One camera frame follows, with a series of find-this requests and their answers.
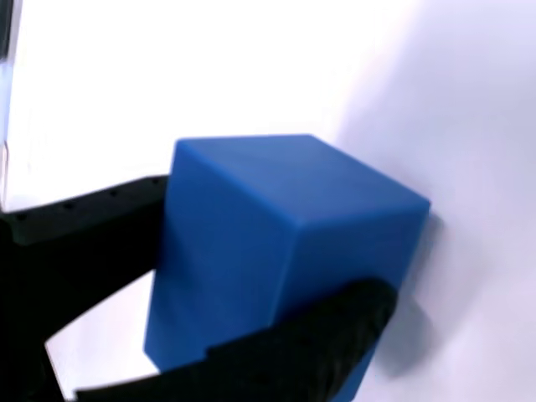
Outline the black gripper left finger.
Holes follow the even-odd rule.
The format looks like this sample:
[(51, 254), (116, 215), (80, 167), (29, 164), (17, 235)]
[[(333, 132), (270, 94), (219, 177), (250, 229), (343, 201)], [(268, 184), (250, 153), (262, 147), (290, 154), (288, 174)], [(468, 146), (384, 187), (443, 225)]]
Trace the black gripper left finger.
[(1, 398), (60, 401), (45, 343), (156, 264), (168, 180), (1, 216)]

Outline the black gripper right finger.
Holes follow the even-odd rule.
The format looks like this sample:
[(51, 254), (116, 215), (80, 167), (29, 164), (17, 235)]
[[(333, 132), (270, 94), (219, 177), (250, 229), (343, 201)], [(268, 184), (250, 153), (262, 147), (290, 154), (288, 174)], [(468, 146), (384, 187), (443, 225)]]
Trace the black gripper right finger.
[(386, 281), (354, 281), (274, 327), (157, 376), (77, 392), (78, 401), (328, 401), (379, 340), (397, 304)]

